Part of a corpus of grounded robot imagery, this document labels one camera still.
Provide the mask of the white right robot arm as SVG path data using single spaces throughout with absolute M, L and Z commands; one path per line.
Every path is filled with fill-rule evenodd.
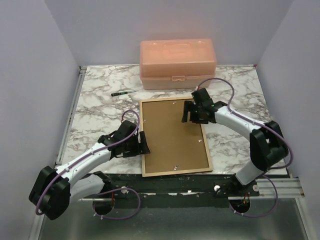
M 183 104 L 183 123 L 223 125 L 249 141 L 250 161 L 230 178 L 228 192 L 243 195 L 249 184 L 289 154 L 277 122 L 258 121 L 232 110 L 229 103 L 214 102 L 205 88 L 197 88 L 191 95 L 192 100 Z

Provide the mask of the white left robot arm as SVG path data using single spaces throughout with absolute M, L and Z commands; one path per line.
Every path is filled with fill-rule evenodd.
M 97 142 L 76 159 L 56 168 L 44 167 L 38 174 L 29 201 L 35 205 L 38 216 L 50 220 L 60 217 L 72 201 L 90 195 L 107 197 L 111 185 L 101 172 L 90 173 L 99 165 L 116 157 L 135 157 L 149 154 L 146 135 L 138 126 L 124 120 L 120 127 Z

